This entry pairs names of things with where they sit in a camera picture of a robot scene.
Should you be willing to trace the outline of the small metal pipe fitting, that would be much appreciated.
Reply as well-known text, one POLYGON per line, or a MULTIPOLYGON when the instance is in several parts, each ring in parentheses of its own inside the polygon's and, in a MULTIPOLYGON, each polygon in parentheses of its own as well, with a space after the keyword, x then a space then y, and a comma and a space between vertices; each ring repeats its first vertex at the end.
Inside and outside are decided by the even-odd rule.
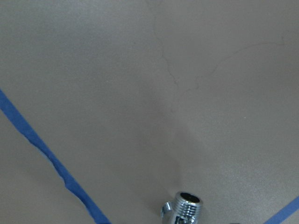
POLYGON ((172 201, 166 202, 161 208, 163 224, 197 224, 203 201, 200 197, 179 191, 172 201))

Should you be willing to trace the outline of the brown paper table cover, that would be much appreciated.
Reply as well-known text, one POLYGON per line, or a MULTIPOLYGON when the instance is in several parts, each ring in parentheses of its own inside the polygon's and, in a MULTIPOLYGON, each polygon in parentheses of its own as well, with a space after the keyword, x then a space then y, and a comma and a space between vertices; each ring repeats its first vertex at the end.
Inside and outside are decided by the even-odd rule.
POLYGON ((3 0, 0 89, 113 224, 263 224, 299 195, 296 0, 3 0))

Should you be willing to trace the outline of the blue tape grid lines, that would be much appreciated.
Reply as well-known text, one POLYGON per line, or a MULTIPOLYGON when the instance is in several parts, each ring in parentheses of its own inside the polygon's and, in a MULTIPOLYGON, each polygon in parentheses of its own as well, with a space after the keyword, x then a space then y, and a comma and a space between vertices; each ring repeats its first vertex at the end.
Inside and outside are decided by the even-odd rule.
POLYGON ((110 220, 104 215, 96 203, 90 198, 85 190, 79 185, 71 173, 61 163, 61 161, 55 156, 50 148, 39 137, 32 126, 26 121, 22 114, 17 110, 14 104, 9 100, 3 91, 0 92, 0 109, 16 128, 16 130, 24 136, 35 146, 52 164, 60 178, 63 180, 66 189, 68 189, 74 196, 76 196, 86 210, 97 224, 109 224, 110 220))

